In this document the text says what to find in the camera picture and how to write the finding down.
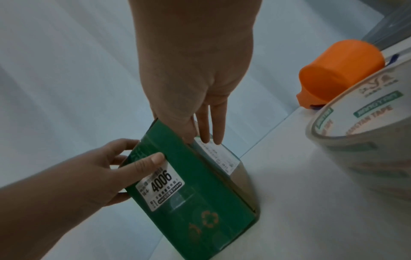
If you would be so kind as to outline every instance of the white table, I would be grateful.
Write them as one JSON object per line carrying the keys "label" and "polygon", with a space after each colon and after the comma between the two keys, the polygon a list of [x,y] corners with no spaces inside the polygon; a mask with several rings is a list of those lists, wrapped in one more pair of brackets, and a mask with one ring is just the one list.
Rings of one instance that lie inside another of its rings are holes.
{"label": "white table", "polygon": [[[411,205],[359,188],[305,137],[302,108],[243,161],[261,218],[213,258],[411,259]],[[150,260],[182,260],[165,237]]]}

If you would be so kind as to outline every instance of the white backdrop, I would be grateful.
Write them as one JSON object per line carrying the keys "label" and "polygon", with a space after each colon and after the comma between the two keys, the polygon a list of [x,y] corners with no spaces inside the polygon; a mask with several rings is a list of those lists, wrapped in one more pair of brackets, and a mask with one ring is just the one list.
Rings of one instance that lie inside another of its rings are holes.
{"label": "white backdrop", "polygon": [[[301,67],[381,18],[358,0],[265,0],[224,144],[243,155],[298,107]],[[126,0],[0,2],[0,186],[110,140],[139,138],[151,120]],[[46,259],[145,260],[160,237],[128,201],[75,228]]]}

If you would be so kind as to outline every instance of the hand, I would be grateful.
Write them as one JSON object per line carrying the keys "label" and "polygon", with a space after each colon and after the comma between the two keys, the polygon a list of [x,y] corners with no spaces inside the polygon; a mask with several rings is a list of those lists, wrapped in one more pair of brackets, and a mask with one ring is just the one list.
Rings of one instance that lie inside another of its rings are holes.
{"label": "hand", "polygon": [[224,137],[227,99],[246,73],[260,0],[130,0],[140,79],[153,114],[190,142]]}
{"label": "hand", "polygon": [[130,198],[119,193],[164,162],[156,153],[119,169],[137,140],[118,139],[0,189],[1,259],[39,259],[93,213]]}

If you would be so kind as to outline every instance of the roll of packing tape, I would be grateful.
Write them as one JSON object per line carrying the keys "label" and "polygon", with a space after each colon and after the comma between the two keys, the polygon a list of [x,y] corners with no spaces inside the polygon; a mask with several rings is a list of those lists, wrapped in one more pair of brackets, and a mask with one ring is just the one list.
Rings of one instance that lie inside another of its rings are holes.
{"label": "roll of packing tape", "polygon": [[411,200],[411,59],[336,97],[306,135],[360,185]]}

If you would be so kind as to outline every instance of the green cardboard box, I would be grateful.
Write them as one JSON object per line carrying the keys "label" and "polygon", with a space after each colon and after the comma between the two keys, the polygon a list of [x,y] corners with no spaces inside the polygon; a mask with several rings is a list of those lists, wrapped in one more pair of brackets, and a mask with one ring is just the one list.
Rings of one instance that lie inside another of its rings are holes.
{"label": "green cardboard box", "polygon": [[126,190],[183,258],[210,259],[257,221],[247,172],[227,148],[186,145],[156,120],[122,166],[156,152],[167,163]]}

